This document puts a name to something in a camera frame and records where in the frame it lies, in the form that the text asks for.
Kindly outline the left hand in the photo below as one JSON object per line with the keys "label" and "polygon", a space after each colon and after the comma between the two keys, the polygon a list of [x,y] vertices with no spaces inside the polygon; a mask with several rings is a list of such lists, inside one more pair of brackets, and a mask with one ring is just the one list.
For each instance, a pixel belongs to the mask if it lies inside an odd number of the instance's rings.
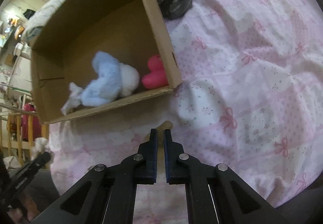
{"label": "left hand", "polygon": [[8,211],[8,215],[14,223],[30,223],[41,213],[30,196],[21,197],[19,200],[22,203],[22,208]]}

